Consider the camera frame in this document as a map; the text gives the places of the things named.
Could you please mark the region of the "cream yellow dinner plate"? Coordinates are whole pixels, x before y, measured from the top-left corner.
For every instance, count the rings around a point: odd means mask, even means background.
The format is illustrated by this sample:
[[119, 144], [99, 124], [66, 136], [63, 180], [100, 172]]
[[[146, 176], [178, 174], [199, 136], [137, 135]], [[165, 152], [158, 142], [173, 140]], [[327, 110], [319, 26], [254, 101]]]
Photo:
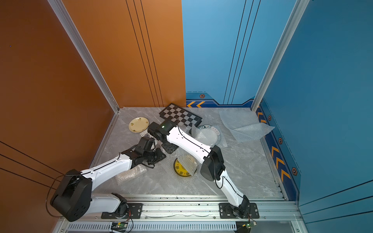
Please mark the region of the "cream yellow dinner plate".
[[130, 121], [128, 127], [133, 133], [141, 133], [149, 126], [149, 120], [145, 117], [137, 117]]

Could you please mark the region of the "yellow black patterned plate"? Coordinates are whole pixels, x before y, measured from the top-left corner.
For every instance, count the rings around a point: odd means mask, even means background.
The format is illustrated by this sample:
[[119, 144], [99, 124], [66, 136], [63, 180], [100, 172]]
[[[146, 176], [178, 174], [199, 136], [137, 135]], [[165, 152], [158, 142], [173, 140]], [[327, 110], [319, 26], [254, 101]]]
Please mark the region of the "yellow black patterned plate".
[[191, 174], [182, 166], [182, 164], [179, 162], [178, 158], [175, 159], [174, 164], [174, 171], [177, 175], [181, 177], [190, 177]]

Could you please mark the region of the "bubble wrap sheet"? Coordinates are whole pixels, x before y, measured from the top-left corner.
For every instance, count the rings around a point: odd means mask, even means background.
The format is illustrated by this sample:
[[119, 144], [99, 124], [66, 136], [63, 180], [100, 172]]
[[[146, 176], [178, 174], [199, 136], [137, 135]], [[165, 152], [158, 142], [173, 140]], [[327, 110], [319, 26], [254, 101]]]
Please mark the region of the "bubble wrap sheet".
[[221, 108], [220, 119], [237, 142], [260, 140], [275, 127], [259, 122], [255, 112], [247, 108]]

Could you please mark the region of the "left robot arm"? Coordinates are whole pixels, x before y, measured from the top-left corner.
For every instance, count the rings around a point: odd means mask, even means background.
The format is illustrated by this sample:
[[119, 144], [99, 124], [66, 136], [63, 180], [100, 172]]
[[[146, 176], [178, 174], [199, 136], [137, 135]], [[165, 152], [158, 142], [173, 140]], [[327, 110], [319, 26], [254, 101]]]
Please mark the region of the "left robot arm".
[[118, 193], [93, 194], [93, 191], [107, 180], [138, 165], [152, 169], [165, 158], [166, 154], [156, 147], [155, 139], [142, 137], [136, 145], [120, 152], [112, 160], [87, 170], [68, 171], [52, 195], [50, 205], [70, 222], [93, 213], [108, 214], [114, 218], [129, 217], [127, 199], [123, 196]]

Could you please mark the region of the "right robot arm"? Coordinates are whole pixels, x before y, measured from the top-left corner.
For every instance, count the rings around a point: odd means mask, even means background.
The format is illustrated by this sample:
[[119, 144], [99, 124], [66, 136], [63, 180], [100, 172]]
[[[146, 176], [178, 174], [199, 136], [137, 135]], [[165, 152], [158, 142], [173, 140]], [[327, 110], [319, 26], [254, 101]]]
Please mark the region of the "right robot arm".
[[170, 120], [165, 120], [161, 124], [152, 122], [147, 131], [163, 145], [168, 146], [166, 149], [168, 153], [172, 153], [173, 147], [178, 146], [192, 155], [202, 165], [201, 175], [214, 182], [224, 193], [234, 215], [239, 218], [250, 218], [250, 201], [230, 179], [218, 146], [211, 147], [203, 144]]

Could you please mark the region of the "small square marker tile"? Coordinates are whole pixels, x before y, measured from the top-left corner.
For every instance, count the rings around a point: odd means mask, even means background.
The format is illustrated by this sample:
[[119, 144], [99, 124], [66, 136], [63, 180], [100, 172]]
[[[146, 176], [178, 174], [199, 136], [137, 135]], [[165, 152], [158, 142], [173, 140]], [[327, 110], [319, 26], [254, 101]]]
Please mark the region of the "small square marker tile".
[[147, 131], [141, 132], [140, 136], [141, 137], [152, 137]]

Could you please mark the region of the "black white checkerboard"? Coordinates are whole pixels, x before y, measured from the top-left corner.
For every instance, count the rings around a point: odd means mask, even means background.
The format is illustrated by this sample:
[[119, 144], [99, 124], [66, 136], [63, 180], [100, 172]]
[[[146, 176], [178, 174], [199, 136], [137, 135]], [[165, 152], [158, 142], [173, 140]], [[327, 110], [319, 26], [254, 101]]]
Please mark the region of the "black white checkerboard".
[[198, 127], [203, 120], [201, 116], [198, 116], [173, 103], [170, 103], [167, 107], [161, 110], [159, 116], [162, 119], [168, 119], [175, 123], [182, 123], [187, 127], [192, 127], [193, 125]]

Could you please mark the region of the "left circuit board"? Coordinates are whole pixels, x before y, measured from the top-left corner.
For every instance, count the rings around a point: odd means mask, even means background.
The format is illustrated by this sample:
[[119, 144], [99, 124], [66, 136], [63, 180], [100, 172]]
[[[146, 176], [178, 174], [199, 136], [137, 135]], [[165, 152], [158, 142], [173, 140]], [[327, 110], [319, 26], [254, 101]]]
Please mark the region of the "left circuit board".
[[128, 222], [113, 222], [110, 227], [111, 233], [125, 233], [128, 228]]

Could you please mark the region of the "circuit board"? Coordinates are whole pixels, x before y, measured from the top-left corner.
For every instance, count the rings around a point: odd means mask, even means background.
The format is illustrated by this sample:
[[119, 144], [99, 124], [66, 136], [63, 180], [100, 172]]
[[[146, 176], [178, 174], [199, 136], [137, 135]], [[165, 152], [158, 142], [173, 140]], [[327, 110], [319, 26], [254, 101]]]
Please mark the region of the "circuit board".
[[235, 233], [250, 233], [256, 225], [256, 221], [236, 221]]
[[128, 228], [128, 222], [113, 222], [110, 227], [111, 233], [125, 233]]

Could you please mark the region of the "right circuit board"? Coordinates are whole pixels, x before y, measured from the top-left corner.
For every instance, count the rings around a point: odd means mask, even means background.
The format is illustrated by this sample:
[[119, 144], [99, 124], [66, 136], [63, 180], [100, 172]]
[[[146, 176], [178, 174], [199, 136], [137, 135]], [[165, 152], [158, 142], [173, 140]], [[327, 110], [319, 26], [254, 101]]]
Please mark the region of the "right circuit board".
[[250, 233], [256, 225], [256, 221], [236, 221], [235, 233]]

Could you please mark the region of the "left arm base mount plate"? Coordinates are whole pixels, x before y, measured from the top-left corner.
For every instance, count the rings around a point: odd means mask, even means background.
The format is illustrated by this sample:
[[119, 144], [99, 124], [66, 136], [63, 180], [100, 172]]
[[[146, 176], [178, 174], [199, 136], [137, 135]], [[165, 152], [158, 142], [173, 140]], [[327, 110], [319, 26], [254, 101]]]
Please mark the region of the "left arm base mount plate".
[[142, 203], [121, 204], [115, 212], [103, 212], [101, 219], [140, 219], [142, 209]]

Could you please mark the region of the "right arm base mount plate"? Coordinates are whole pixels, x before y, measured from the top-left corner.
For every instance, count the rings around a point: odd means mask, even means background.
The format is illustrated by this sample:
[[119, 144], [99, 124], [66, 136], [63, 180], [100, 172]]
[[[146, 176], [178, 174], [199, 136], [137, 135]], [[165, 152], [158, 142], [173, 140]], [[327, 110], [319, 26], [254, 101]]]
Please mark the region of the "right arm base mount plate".
[[256, 203], [249, 203], [246, 207], [234, 207], [229, 203], [219, 204], [219, 214], [222, 219], [259, 219], [259, 210]]

